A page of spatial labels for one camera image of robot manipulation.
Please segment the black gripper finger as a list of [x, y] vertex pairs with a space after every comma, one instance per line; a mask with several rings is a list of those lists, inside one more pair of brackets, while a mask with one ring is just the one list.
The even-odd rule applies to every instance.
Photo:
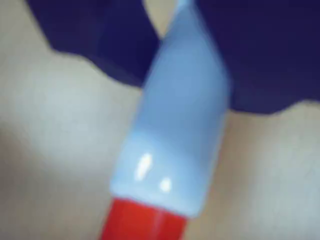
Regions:
[[160, 38], [141, 0], [28, 0], [50, 47], [142, 87]]
[[273, 114], [320, 100], [317, 0], [198, 0], [231, 76], [230, 107]]

